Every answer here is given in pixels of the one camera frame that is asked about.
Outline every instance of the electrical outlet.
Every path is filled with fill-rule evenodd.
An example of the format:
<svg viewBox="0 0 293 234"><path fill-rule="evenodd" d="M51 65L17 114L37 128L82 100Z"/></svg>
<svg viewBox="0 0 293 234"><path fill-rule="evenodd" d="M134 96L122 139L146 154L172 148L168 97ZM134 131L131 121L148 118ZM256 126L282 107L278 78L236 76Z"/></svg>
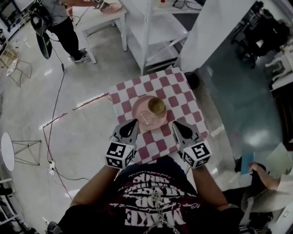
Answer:
<svg viewBox="0 0 293 234"><path fill-rule="evenodd" d="M54 175L54 171L55 171L55 162L54 161L50 161L50 169L49 172L51 175Z"/></svg>

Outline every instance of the white table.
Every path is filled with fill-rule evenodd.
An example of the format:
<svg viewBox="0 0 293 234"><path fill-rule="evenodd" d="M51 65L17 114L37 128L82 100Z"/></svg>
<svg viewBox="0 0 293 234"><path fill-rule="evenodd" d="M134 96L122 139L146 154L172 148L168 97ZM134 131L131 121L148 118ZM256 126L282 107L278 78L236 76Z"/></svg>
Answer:
<svg viewBox="0 0 293 234"><path fill-rule="evenodd" d="M108 0L108 3L119 3L118 0ZM93 27L96 27L105 22L115 21L116 24L120 24L121 28L121 38L122 38L122 47L124 51L127 51L127 39L126 39L126 24L125 24L125 14L127 11L125 8L120 9L118 12L113 14L104 14L100 10L90 7L87 10L87 7L73 7L73 15L81 17L81 21L75 26L75 32L78 38L81 40L81 43L85 47L94 64L97 63L92 50L87 42L87 30Z"/></svg>
<svg viewBox="0 0 293 234"><path fill-rule="evenodd" d="M37 163L35 161L35 159L33 159L35 161L35 163L20 159L15 157L16 154L22 152L25 149L28 149L29 147L37 144L37 143L41 143L41 140L36 140L36 141L12 141L11 137L8 133L4 133L2 135L1 138L1 152L2 152L2 158L4 161L4 164L6 166L6 168L9 171L13 171L14 166L15 166L15 162L17 163L23 163L23 164L28 164L28 165L32 165L32 166L40 166L39 163ZM18 151L14 151L14 147L13 144L17 144L17 145L22 145L23 147L21 149L19 149Z"/></svg>

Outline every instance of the pink plate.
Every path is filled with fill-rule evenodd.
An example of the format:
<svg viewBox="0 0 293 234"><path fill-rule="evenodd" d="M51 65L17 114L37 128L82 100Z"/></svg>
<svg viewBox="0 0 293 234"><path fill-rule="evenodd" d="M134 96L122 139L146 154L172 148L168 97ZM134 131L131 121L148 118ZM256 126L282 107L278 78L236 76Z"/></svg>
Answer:
<svg viewBox="0 0 293 234"><path fill-rule="evenodd" d="M122 8L122 5L120 3L110 3L110 6L106 7L105 9L102 9L102 13L111 14L119 11Z"/></svg>
<svg viewBox="0 0 293 234"><path fill-rule="evenodd" d="M138 119L141 132L147 132L166 124L167 110L165 109L159 115L155 115L148 108L148 102L154 96L140 97L132 107L132 117Z"/></svg>

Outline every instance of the white pillar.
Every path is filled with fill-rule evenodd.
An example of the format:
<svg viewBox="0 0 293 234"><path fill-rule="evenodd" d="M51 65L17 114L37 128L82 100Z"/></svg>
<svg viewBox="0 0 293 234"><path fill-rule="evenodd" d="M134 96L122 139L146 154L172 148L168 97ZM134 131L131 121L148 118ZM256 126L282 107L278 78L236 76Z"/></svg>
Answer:
<svg viewBox="0 0 293 234"><path fill-rule="evenodd" d="M184 72L201 67L254 2L255 0L207 0L175 66Z"/></svg>

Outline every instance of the round white table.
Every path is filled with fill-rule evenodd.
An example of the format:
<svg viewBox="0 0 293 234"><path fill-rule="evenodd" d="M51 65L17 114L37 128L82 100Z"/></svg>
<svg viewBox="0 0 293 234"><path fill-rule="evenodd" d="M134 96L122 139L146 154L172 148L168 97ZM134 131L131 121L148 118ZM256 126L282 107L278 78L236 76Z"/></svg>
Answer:
<svg viewBox="0 0 293 234"><path fill-rule="evenodd" d="M41 140L37 140L37 141L12 141L11 137L8 133L3 133L2 138L1 138L1 152L2 152L2 158L3 158L3 161L4 161L6 168L9 171L13 171L14 166L15 166L15 162L28 164L28 165L32 165L32 166L40 166L40 164L37 163L35 159L33 159L35 161L35 163L32 163L32 162L15 157L16 154L22 152L25 149L28 149L29 147L31 147L37 143L41 143ZM23 147L20 150L15 152L13 144L22 145Z"/></svg>

